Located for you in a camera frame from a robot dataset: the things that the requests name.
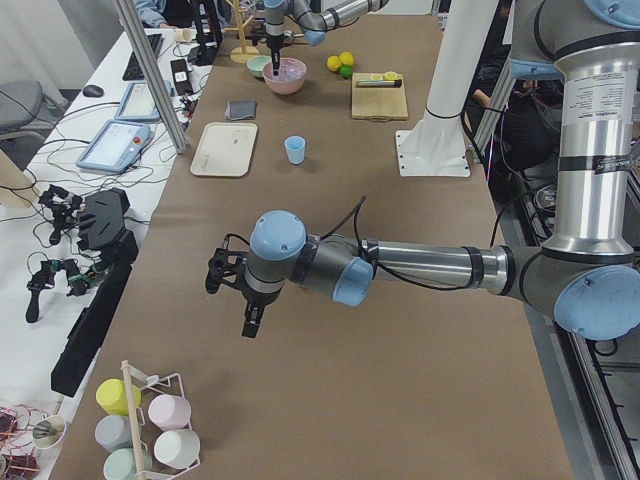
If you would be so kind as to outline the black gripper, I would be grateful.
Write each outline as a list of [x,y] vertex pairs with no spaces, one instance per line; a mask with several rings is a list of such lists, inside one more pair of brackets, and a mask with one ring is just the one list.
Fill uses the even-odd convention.
[[262,309],[277,300],[283,288],[283,282],[258,282],[256,285],[250,285],[245,281],[238,281],[237,286],[247,301],[241,335],[246,338],[255,338],[260,329]]
[[266,33],[266,44],[268,46],[268,48],[270,49],[271,52],[271,63],[272,63],[272,71],[273,71],[273,76],[277,77],[279,75],[279,69],[280,69],[280,49],[283,47],[284,45],[284,34],[283,33],[277,33],[277,34],[272,34],[267,32]]

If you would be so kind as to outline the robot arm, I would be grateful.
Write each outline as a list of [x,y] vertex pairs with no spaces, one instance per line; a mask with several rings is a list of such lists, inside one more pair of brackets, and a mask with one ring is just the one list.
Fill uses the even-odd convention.
[[292,282],[349,306],[379,272],[436,291],[482,288],[518,299],[564,330],[610,340],[639,323],[639,273],[622,235],[633,167],[632,101],[639,69],[635,1],[524,1],[515,14],[517,77],[564,78],[555,225],[539,247],[430,247],[311,235],[293,213],[256,222],[237,265],[243,335]]
[[381,10],[388,3],[388,0],[344,1],[335,7],[314,12],[308,1],[266,0],[264,2],[264,25],[267,46],[271,51],[274,75],[279,75],[280,50],[284,45],[285,18],[287,16],[290,16],[303,30],[309,44],[317,45],[324,40],[327,32],[338,29],[364,14]]

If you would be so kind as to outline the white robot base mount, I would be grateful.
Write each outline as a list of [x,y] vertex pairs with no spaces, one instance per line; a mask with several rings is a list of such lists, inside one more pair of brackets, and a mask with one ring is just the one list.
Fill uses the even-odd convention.
[[461,112],[498,3],[453,1],[440,45],[425,113],[396,134],[403,177],[468,177]]

